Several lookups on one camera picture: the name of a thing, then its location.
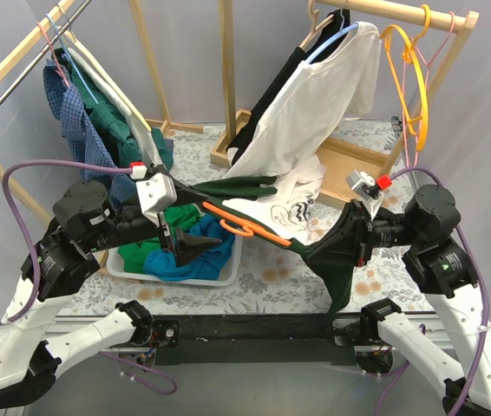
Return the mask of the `pink hanger on left rack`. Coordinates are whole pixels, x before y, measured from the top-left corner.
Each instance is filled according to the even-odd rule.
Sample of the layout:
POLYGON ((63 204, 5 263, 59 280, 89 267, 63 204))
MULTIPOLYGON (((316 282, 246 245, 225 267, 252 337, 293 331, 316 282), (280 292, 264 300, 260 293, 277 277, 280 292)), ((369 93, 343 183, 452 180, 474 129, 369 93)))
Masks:
POLYGON ((46 41, 47 46, 49 48, 49 52, 51 54, 51 57, 53 59, 53 62, 55 64, 55 67, 56 67, 56 73, 62 78, 62 82, 63 82, 64 86, 66 88, 69 88, 69 86, 70 86, 69 80, 67 79, 64 71, 62 70, 62 67, 61 67, 59 61, 57 60, 57 57, 56 57, 56 54, 55 54, 55 50, 53 48, 53 44, 50 41, 50 39, 49 39, 49 37, 47 35, 46 30, 43 28, 43 26, 39 22, 36 23, 36 26, 39 28, 39 30, 41 31, 43 37, 45 38, 45 41, 46 41))

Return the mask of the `left wooden clothes rack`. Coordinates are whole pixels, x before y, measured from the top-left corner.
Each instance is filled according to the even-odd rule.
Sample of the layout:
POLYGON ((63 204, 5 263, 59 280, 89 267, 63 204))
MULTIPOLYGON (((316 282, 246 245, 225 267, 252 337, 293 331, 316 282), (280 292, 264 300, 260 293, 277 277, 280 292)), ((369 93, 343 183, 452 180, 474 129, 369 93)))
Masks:
MULTIPOLYGON (((72 1, 60 1, 50 11, 49 15, 54 20, 55 24, 61 16, 65 15, 65 12, 74 3, 72 1)), ((59 28, 60 33, 63 35, 65 32, 71 32, 74 36, 73 30, 70 25, 73 24, 76 19, 86 10, 91 4, 90 1, 84 1, 74 11, 71 16, 67 17, 67 22, 59 28)), ((189 133, 203 133, 204 128, 194 124, 182 124, 172 120, 168 110, 166 96, 163 90, 163 86, 160 80, 159 69, 154 56, 154 51, 151 46, 151 42, 148 37, 145 20, 142 15, 141 3, 139 1, 131 1, 129 7, 134 19, 134 23, 138 32, 138 36, 141 41, 144 56, 146 57, 149 72, 151 74, 154 87, 160 101, 160 107, 162 112, 162 118, 159 120, 153 120, 145 118, 150 127, 158 127, 164 134, 171 131, 182 131, 189 133)), ((39 22, 43 28, 47 31, 53 29, 49 20, 44 18, 39 22)), ((45 39, 37 26, 33 28, 28 35, 26 35, 22 41, 20 41, 12 51, 0 62, 0 82, 16 67, 16 65, 42 40, 45 39)), ((50 38, 52 44, 58 42, 57 35, 50 38)), ((38 63, 46 56, 49 48, 47 45, 43 46, 41 51, 28 63, 23 71, 12 81, 12 83, 4 90, 0 95, 0 107, 4 102, 13 94, 13 92, 21 85, 23 80, 30 74, 30 72, 37 66, 38 63)), ((3 177, 4 168, 0 165, 0 179, 3 177)))

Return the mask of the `yellow hanger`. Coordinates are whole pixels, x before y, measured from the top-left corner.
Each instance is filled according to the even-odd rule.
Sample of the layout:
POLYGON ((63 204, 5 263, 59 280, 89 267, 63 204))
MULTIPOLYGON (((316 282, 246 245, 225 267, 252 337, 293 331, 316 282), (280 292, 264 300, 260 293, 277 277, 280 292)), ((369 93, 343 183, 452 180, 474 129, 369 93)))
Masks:
POLYGON ((397 24, 391 24, 388 26, 383 33, 380 35, 380 39, 383 41, 383 46, 385 50, 385 55, 388 59, 390 66, 390 73, 392 75, 393 81, 396 85, 396 91, 398 93, 398 98, 401 103, 401 108, 403 111, 403 120, 406 122, 406 126, 411 135, 416 137, 416 151, 420 152, 424 149, 426 145, 426 140, 429 132, 429 102, 427 96, 427 82, 426 78, 423 76, 421 64, 419 62, 416 45, 420 38, 424 37, 430 26, 430 7, 427 4, 421 6, 424 11, 424 23, 422 26, 422 31, 415 37, 410 38, 407 33, 397 24), (419 89, 420 104, 421 108, 419 113, 412 116, 409 113, 409 109, 405 100, 404 86, 400 82, 396 68, 390 53, 393 32, 397 32, 403 39, 404 49, 402 54, 403 62, 406 65, 412 65, 415 70, 416 81, 419 89))

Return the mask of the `wooden hanger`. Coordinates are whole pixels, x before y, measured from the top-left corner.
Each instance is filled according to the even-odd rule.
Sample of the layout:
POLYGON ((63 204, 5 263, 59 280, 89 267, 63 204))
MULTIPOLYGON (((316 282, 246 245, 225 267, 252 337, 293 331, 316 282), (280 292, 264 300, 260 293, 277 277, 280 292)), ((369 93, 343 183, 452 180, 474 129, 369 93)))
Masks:
POLYGON ((307 16, 311 21, 310 30, 305 37, 305 39, 298 45, 303 51, 308 49, 308 45, 314 40, 317 34, 319 34, 326 26, 332 23, 334 16, 330 15, 323 19, 321 22, 318 21, 319 10, 314 9, 314 0, 307 1, 307 16))

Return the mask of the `dark green t shirt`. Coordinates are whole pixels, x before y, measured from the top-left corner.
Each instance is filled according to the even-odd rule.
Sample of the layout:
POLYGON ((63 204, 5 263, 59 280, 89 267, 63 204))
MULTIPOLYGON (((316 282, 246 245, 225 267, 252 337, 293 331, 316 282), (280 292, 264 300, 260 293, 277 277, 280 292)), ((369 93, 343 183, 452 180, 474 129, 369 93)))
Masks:
POLYGON ((310 267, 305 259, 322 239, 311 214, 324 181, 325 167, 314 155, 280 177, 234 177, 199 183, 193 189, 209 196, 209 203, 263 226, 291 241, 287 250, 299 254, 325 284, 334 314, 350 302, 354 266, 322 263, 310 267))

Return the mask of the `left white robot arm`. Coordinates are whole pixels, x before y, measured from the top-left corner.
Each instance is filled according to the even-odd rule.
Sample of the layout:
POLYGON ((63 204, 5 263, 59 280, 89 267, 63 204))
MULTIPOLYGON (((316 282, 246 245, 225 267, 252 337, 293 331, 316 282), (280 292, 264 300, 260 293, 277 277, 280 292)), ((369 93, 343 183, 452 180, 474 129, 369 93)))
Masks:
POLYGON ((115 208, 97 180, 74 183, 54 204, 46 234, 29 246, 16 291, 0 321, 0 410, 27 406, 43 397, 68 369, 106 348, 130 343, 155 348, 163 335, 137 301, 121 302, 99 321, 49 338, 57 314, 100 268, 95 253, 157 237, 185 265, 217 244, 171 228, 172 205, 200 204, 204 192, 174 180, 161 167, 128 168, 136 199, 115 208))

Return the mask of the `blue checked shirt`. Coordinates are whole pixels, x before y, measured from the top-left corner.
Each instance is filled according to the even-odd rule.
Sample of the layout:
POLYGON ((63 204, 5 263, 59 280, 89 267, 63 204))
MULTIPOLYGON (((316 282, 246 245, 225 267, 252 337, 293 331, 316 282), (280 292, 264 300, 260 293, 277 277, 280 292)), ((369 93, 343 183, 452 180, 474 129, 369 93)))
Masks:
MULTIPOLYGON (((72 160, 114 168, 114 161, 85 111, 80 92, 75 84, 66 83, 52 61, 48 61, 43 68, 43 84, 51 112, 61 123, 62 137, 68 142, 72 160)), ((135 182, 125 174, 83 169, 80 176, 84 181, 101 182, 116 207, 137 195, 135 182)))

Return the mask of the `white textured garment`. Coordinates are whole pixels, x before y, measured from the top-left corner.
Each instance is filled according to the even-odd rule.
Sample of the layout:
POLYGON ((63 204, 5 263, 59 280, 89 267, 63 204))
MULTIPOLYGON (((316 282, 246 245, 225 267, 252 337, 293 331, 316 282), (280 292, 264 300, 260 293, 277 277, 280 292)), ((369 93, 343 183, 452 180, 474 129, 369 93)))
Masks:
POLYGON ((148 132, 145 127, 132 115, 128 106, 121 100, 116 92, 101 78, 95 69, 81 56, 75 49, 68 48, 78 68, 82 69, 99 88, 99 90, 108 98, 119 113, 124 117, 128 124, 130 132, 137 141, 137 146, 145 158, 146 162, 153 165, 163 164, 168 168, 167 164, 162 161, 157 146, 154 143, 152 131, 148 132))

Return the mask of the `wooden clothes rack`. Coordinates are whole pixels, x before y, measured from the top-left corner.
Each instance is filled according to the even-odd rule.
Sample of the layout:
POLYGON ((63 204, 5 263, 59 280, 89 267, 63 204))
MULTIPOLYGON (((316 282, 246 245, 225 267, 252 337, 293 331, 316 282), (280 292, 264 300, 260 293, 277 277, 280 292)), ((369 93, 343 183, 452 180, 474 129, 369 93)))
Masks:
MULTIPOLYGON (((74 3, 72 1, 60 1, 50 11, 49 15, 54 20, 55 24, 61 16, 65 15, 65 12, 74 3)), ((90 1, 84 1, 74 11, 71 16, 67 17, 67 22, 59 28, 60 33, 63 35, 65 32, 71 32, 74 36, 73 30, 70 25, 73 24, 76 19, 86 10, 91 4, 90 1)), ((162 118, 159 120, 153 120, 145 118, 150 127, 158 127, 164 134, 171 131, 182 131, 189 133, 203 133, 204 128, 194 124, 182 124, 172 120, 168 110, 166 96, 163 90, 163 86, 160 80, 159 69, 154 56, 154 51, 151 46, 151 42, 148 37, 145 20, 142 15, 141 3, 139 1, 131 1, 129 7, 134 19, 134 23, 138 32, 138 36, 141 41, 144 56, 146 57, 149 72, 151 74, 154 87, 160 101, 160 107, 162 112, 162 118)), ((49 20, 44 18, 39 22, 43 28, 47 31, 53 29, 49 20)), ((16 67, 16 65, 42 40, 45 39, 37 26, 33 28, 28 35, 26 35, 22 41, 20 41, 12 51, 0 62, 0 82, 16 67)), ((58 42, 57 35, 50 38, 52 44, 58 42)), ((0 95, 0 107, 4 102, 13 94, 13 92, 21 85, 23 80, 30 74, 30 72, 37 66, 38 63, 46 56, 49 48, 47 45, 43 46, 41 51, 28 63, 23 71, 12 81, 12 83, 4 90, 0 95)), ((0 165, 0 179, 3 177, 4 168, 0 165)))
MULTIPOLYGON (((394 3, 390 1, 315 1, 364 12, 373 16, 390 18, 398 22, 414 23, 423 26, 424 11, 413 6, 394 3)), ((234 69, 233 69, 233 28, 232 28, 232 1, 219 1, 219 19, 221 23, 221 40, 223 43, 223 86, 225 90, 225 102, 228 110, 235 109, 234 98, 234 69)), ((430 28, 448 32, 442 46, 435 52, 428 63, 423 62, 423 56, 419 49, 416 53, 421 64, 423 76, 427 82, 427 96, 430 102, 435 96, 436 91, 441 86, 453 62, 459 55, 463 45, 468 40, 471 32, 479 18, 479 13, 469 11, 466 17, 453 15, 452 13, 441 13, 430 11, 430 28), (442 48, 448 43, 451 35, 455 35, 448 52, 437 69, 434 78, 429 82, 429 74, 434 61, 442 48)), ((419 113, 421 104, 414 106, 414 112, 419 113)), ((227 158, 226 146, 233 140, 237 132, 249 121, 251 112, 240 109, 236 113, 236 120, 226 120, 226 130, 221 135, 219 141, 210 153, 211 162, 216 166, 230 168, 227 158)), ((331 135, 322 143, 317 151, 320 162, 326 167, 323 188, 320 194, 320 202, 334 207, 342 207, 345 202, 353 198, 353 192, 348 191, 345 184, 346 174, 354 168, 366 171, 377 177, 390 174, 393 165, 400 157, 400 152, 405 151, 409 161, 408 140, 411 135, 403 120, 403 113, 400 124, 391 121, 397 133, 396 142, 389 154, 380 153, 367 147, 352 144, 340 140, 331 135)), ((414 164, 418 161, 420 152, 415 151, 414 164)))

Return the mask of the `orange hanger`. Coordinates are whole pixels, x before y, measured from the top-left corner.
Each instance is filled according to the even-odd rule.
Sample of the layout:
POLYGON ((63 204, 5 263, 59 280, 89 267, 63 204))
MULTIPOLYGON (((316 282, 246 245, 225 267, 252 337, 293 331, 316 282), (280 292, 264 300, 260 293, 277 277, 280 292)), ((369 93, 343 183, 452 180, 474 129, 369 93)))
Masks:
POLYGON ((226 231, 241 237, 262 237, 281 247, 289 247, 291 241, 281 238, 279 235, 266 230, 263 226, 255 224, 247 219, 227 212, 211 203, 202 202, 201 207, 205 211, 219 218, 219 225, 226 231))

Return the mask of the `black t shirt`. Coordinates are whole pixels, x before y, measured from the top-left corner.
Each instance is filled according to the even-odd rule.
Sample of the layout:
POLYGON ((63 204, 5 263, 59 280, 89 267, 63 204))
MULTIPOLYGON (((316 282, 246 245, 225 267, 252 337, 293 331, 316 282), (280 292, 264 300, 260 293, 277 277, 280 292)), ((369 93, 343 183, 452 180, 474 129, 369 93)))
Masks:
POLYGON ((285 65, 279 70, 272 83, 251 110, 249 121, 237 132, 235 138, 226 148, 227 158, 231 165, 243 155, 246 148, 252 142, 259 120, 266 109, 272 104, 278 92, 291 77, 298 64, 310 57, 319 46, 333 37, 338 31, 351 25, 350 11, 347 9, 336 9, 327 16, 331 20, 322 28, 317 41, 310 49, 302 49, 301 47, 294 49, 285 65))

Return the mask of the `light blue hanger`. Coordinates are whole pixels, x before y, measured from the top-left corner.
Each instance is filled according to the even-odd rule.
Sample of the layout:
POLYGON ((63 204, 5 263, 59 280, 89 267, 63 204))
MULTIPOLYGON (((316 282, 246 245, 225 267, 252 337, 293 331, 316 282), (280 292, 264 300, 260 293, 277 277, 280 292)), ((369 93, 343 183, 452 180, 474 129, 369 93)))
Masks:
POLYGON ((359 26, 358 23, 353 23, 352 25, 350 26, 347 26, 343 29, 341 29, 340 31, 338 31, 336 34, 334 34, 333 36, 329 37, 325 42, 323 42, 321 45, 319 45, 311 54, 309 54, 306 58, 306 62, 308 64, 311 64, 313 63, 313 61, 319 57, 329 46, 332 45, 332 43, 334 43, 337 39, 345 36, 346 34, 348 34, 349 32, 351 32, 352 30, 354 29, 357 29, 359 26))

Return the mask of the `teal blue t shirt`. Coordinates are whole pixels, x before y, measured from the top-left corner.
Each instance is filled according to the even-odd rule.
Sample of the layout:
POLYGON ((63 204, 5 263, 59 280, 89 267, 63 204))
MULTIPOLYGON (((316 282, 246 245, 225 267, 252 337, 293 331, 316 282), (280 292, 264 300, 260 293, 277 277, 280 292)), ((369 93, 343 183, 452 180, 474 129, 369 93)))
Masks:
POLYGON ((219 225, 219 220, 204 215, 188 233, 197 237, 213 237, 222 240, 217 247, 207 250, 191 263, 177 267, 173 254, 152 251, 144 261, 143 271, 165 282, 180 282, 189 279, 216 281, 232 254, 235 235, 219 225))

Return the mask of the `white t shirt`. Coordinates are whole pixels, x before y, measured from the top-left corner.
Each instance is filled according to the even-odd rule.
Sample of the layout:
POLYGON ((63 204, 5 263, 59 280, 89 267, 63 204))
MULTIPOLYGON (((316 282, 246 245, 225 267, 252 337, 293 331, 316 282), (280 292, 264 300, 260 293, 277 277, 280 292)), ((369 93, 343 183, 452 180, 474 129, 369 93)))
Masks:
POLYGON ((344 115, 372 109, 380 62, 378 28, 357 22, 322 61, 301 61, 266 109, 252 142, 225 174, 280 176, 316 153, 344 115))

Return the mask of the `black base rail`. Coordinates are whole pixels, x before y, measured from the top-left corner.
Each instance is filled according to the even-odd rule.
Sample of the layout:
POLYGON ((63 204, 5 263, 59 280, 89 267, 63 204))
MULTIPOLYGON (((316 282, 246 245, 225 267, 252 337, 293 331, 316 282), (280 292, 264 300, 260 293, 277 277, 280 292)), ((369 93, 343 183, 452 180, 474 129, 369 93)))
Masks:
POLYGON ((362 333, 358 313, 158 315, 152 342, 120 353, 147 366, 318 362, 386 374, 394 365, 392 348, 362 333))

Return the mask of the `cream plastic hanger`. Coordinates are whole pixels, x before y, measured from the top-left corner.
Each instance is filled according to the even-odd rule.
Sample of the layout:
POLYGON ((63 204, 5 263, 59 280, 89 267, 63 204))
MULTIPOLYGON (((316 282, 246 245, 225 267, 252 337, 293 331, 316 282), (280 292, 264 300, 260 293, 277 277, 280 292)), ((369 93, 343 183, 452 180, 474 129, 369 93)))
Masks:
POLYGON ((121 98, 121 100, 128 106, 133 116, 135 116, 138 121, 145 127, 148 132, 152 129, 146 122, 143 115, 136 108, 136 106, 131 102, 131 100, 121 91, 115 81, 110 77, 102 65, 95 59, 95 57, 89 52, 89 50, 71 33, 65 32, 62 35, 63 39, 69 40, 75 48, 83 54, 83 56, 88 60, 90 65, 95 69, 95 71, 101 76, 101 78, 116 92, 116 94, 121 98))

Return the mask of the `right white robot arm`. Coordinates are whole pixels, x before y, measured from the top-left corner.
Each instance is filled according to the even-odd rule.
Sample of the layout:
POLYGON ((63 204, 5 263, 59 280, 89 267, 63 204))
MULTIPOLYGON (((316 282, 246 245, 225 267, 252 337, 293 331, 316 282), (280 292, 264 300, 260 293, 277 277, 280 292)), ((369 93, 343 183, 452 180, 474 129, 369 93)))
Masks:
POLYGON ((456 357, 437 347, 389 298, 362 308, 359 337, 400 352, 433 386, 446 413, 491 415, 491 321, 476 265, 451 236, 460 221, 454 196, 440 185, 420 187, 399 214, 381 208, 371 216, 352 200, 305 261, 324 280, 331 310, 337 311, 339 284, 375 248, 406 247, 405 269, 440 318, 456 357))

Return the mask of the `right wooden clothes rack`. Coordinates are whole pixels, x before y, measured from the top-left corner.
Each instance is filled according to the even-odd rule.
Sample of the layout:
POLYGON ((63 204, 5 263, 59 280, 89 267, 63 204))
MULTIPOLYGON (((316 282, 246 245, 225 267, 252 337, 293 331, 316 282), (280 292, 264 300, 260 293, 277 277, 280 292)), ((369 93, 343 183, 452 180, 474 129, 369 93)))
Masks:
MULTIPOLYGON (((390 18, 398 22, 414 23, 423 26, 424 11, 413 6, 394 3, 390 1, 315 1, 364 12, 373 16, 390 18)), ((234 98, 234 69, 233 69, 233 28, 232 28, 232 1, 219 1, 219 19, 221 23, 221 40, 223 43, 223 86, 225 90, 225 102, 228 110, 235 109, 234 98)), ((448 32, 442 46, 435 52, 428 63, 423 62, 423 56, 419 49, 416 53, 421 64, 423 76, 427 82, 427 96, 430 102, 435 96, 436 91, 441 86, 453 62, 459 55, 463 45, 468 40, 471 32, 479 18, 479 13, 469 11, 466 17, 453 15, 452 13, 441 13, 430 11, 430 28, 448 32), (429 82, 429 74, 434 61, 442 48, 448 43, 451 35, 455 35, 448 52, 437 69, 434 78, 429 82)), ((414 112, 419 113, 421 104, 414 106, 414 112)), ((230 168, 227 158, 226 146, 233 140, 237 132, 249 121, 251 112, 240 109, 236 113, 236 120, 226 120, 226 130, 221 135, 219 141, 210 153, 211 162, 216 166, 230 168)), ((397 133, 396 142, 389 154, 380 153, 367 147, 352 144, 340 140, 331 135, 322 143, 317 151, 320 162, 326 167, 323 188, 320 194, 320 202, 334 207, 342 207, 345 202, 353 198, 353 192, 348 191, 345 184, 346 174, 354 168, 366 171, 377 177, 390 174, 393 165, 400 157, 400 152, 405 151, 409 161, 408 140, 411 135, 403 120, 403 113, 400 124, 391 121, 397 133)), ((418 161, 420 152, 415 151, 414 164, 418 161)))

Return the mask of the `dark green ruffled garment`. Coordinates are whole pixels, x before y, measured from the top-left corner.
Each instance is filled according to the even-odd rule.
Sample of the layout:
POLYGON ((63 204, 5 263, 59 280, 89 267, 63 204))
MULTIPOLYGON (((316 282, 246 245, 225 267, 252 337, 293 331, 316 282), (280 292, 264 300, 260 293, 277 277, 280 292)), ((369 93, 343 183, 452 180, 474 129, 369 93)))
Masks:
MULTIPOLYGON (((114 163, 119 167, 127 167, 133 161, 146 163, 144 156, 137 146, 135 137, 130 132, 127 122, 117 108, 110 103, 108 98, 99 90, 90 77, 79 68, 82 77, 98 100, 98 104, 95 104, 73 70, 72 65, 66 60, 63 49, 58 48, 55 50, 55 53, 57 60, 68 70, 70 80, 80 92, 85 111, 114 163)), ((167 164, 167 169, 171 169, 173 167, 173 144, 170 140, 165 139, 159 128, 153 127, 151 129, 160 157, 167 164)))

